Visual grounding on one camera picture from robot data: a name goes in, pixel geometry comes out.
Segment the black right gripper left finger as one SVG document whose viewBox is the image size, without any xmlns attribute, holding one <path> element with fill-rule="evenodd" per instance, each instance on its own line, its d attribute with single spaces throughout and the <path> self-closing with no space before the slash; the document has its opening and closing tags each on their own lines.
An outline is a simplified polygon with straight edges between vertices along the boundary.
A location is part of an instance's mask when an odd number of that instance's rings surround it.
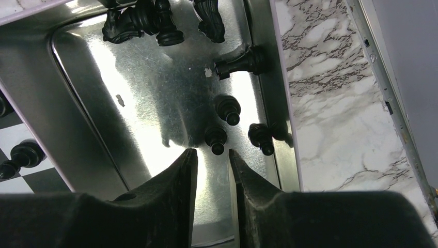
<svg viewBox="0 0 438 248">
<path fill-rule="evenodd" d="M 86 193 L 4 194 L 1 247 L 190 247 L 198 155 L 116 199 Z"/>
</svg>

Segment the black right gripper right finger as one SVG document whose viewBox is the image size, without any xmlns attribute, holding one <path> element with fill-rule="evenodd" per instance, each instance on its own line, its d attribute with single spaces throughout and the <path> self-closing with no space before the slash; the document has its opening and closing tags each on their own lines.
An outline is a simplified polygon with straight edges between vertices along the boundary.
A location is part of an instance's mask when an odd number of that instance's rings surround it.
<svg viewBox="0 0 438 248">
<path fill-rule="evenodd" d="M 435 247 L 413 205 L 392 191 L 284 192 L 229 151 L 237 247 Z"/>
</svg>

